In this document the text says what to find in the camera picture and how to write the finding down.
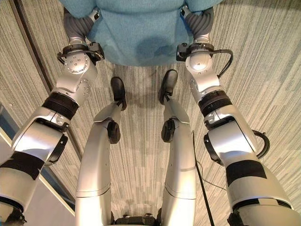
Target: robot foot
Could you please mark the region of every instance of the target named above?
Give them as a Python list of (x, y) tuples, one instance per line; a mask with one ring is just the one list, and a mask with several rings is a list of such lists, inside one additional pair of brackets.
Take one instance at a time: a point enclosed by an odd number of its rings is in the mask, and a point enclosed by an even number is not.
[(113, 77), (111, 79), (111, 87), (114, 95), (114, 101), (120, 101), (122, 103), (122, 111), (127, 108), (126, 89), (124, 88), (123, 81), (119, 77)]
[(162, 105), (164, 105), (165, 96), (173, 95), (173, 90), (177, 83), (177, 79), (178, 79), (178, 72), (176, 70), (171, 69), (166, 72), (159, 91), (159, 101)]

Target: black wire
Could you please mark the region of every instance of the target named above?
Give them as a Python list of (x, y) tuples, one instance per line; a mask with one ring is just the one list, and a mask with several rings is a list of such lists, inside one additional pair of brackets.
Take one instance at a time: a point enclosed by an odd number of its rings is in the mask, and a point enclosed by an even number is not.
[(210, 181), (207, 181), (206, 179), (204, 179), (204, 178), (203, 178), (203, 166), (202, 166), (202, 164), (201, 164), (199, 161), (197, 161), (197, 163), (198, 163), (198, 164), (199, 164), (199, 166), (201, 167), (201, 177), (202, 177), (202, 179), (203, 179), (205, 182), (207, 182), (207, 183), (209, 183), (209, 184), (211, 184), (211, 185), (213, 185), (213, 186), (215, 186), (215, 187), (218, 187), (218, 188), (220, 188), (220, 189), (222, 189), (222, 190), (225, 190), (225, 191), (226, 191), (226, 189), (225, 189), (225, 188), (223, 188), (223, 187), (220, 187), (220, 186), (218, 186), (218, 185), (215, 185), (215, 184), (211, 183)]
[(217, 75), (217, 77), (219, 79), (226, 72), (226, 70), (230, 67), (230, 65), (233, 61), (233, 52), (230, 49), (218, 49), (218, 50), (213, 50), (213, 51), (201, 50), (201, 51), (198, 51), (198, 53), (209, 53), (209, 54), (212, 54), (212, 55), (218, 54), (218, 53), (228, 53), (228, 54), (230, 54), (230, 59), (228, 60), (228, 62), (224, 66), (224, 68), (221, 70), (221, 72)]
[(261, 159), (263, 156), (265, 156), (269, 152), (269, 138), (265, 135), (265, 133), (261, 133), (256, 130), (252, 130), (255, 136), (258, 136), (263, 139), (264, 141), (264, 146), (261, 152), (259, 152), (256, 156), (257, 158)]
[(203, 192), (203, 197), (204, 197), (204, 200), (205, 200), (205, 205), (206, 205), (206, 208), (207, 208), (208, 217), (209, 217), (211, 226), (214, 226), (214, 221), (213, 221), (213, 217), (212, 217), (211, 210), (210, 210), (210, 207), (209, 207), (209, 203), (208, 203), (204, 183), (203, 183), (202, 176), (201, 176), (201, 173), (199, 172), (199, 168), (198, 168), (198, 164), (197, 164), (196, 149), (195, 149), (195, 143), (194, 143), (194, 131), (192, 132), (192, 141), (193, 141), (194, 158), (195, 158), (195, 161), (196, 161), (196, 168), (197, 168), (197, 172), (198, 172), (198, 178), (201, 182), (202, 192)]

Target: black clamp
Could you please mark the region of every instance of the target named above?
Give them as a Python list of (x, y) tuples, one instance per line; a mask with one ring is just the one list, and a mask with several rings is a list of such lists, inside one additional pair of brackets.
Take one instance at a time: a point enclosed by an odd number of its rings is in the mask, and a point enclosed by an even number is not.
[(221, 159), (218, 157), (218, 155), (216, 154), (216, 152), (215, 152), (215, 150), (214, 150), (214, 148), (211, 144), (211, 141), (209, 139), (208, 134), (206, 134), (204, 136), (204, 143), (205, 143), (205, 147), (206, 147), (206, 149), (207, 149), (207, 151), (210, 155), (211, 160), (213, 160), (214, 162), (216, 162), (216, 163), (220, 164), (221, 166), (223, 166), (223, 163), (222, 163)]
[(177, 61), (185, 61), (186, 58), (192, 53), (197, 51), (214, 51), (214, 46), (209, 43), (193, 43), (187, 47), (187, 43), (182, 43), (177, 47)]
[(174, 137), (174, 131), (175, 131), (174, 120), (169, 119), (166, 122), (164, 122), (162, 131), (161, 131), (162, 140), (165, 143), (172, 142), (173, 137)]
[(64, 64), (64, 58), (66, 58), (70, 54), (77, 53), (87, 53), (94, 65), (96, 65), (97, 61), (104, 60), (104, 52), (98, 42), (92, 42), (88, 46), (82, 44), (73, 44), (66, 46), (63, 48), (63, 53), (59, 52), (57, 54), (57, 60)]

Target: blue fabric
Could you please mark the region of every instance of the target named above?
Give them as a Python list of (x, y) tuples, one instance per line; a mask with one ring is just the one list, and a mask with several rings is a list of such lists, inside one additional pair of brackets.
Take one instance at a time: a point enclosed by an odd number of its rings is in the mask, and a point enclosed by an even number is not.
[[(98, 19), (88, 35), (99, 42), (112, 63), (133, 66), (175, 63), (177, 45), (192, 42), (180, 17), (183, 0), (60, 0), (77, 18), (98, 7)], [(205, 10), (222, 0), (186, 0), (190, 11)]]

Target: black band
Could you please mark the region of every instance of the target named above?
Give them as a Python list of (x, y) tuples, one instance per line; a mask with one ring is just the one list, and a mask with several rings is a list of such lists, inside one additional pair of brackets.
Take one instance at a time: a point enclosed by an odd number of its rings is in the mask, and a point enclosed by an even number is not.
[(230, 164), (226, 168), (226, 176), (228, 186), (230, 184), (239, 179), (244, 177), (259, 177), (259, 178), (267, 178), (264, 168), (262, 164), (258, 161), (254, 160), (243, 160), (237, 161), (235, 163)]
[(78, 104), (71, 98), (56, 92), (50, 94), (42, 107), (58, 112), (69, 120), (72, 119), (79, 108)]
[(66, 55), (70, 52), (73, 52), (75, 50), (89, 50), (88, 46), (82, 45), (82, 44), (73, 44), (73, 45), (68, 45), (63, 48), (63, 54)]
[(24, 152), (14, 152), (0, 168), (11, 168), (27, 173), (33, 180), (39, 176), (44, 165), (43, 160)]
[(224, 91), (216, 90), (206, 94), (202, 100), (199, 101), (198, 106), (205, 117), (210, 112), (231, 104), (230, 98)]
[(23, 213), (23, 211), (24, 211), (23, 206), (20, 203), (14, 201), (12, 199), (8, 199), (8, 198), (0, 196), (0, 202), (3, 202), (3, 203), (6, 203), (8, 205), (11, 205), (11, 206), (15, 207), (16, 209), (20, 210), (21, 213)]
[[(290, 209), (292, 208), (289, 204), (287, 204), (284, 201), (281, 201), (281, 200), (278, 200), (278, 199), (275, 199), (275, 200), (277, 201), (279, 206), (284, 206), (284, 207), (287, 207), (287, 208), (290, 208)], [(236, 210), (238, 210), (239, 208), (241, 208), (243, 206), (254, 205), (254, 204), (260, 204), (259, 199), (243, 200), (241, 202), (236, 203), (233, 206), (233, 211), (236, 211)]]

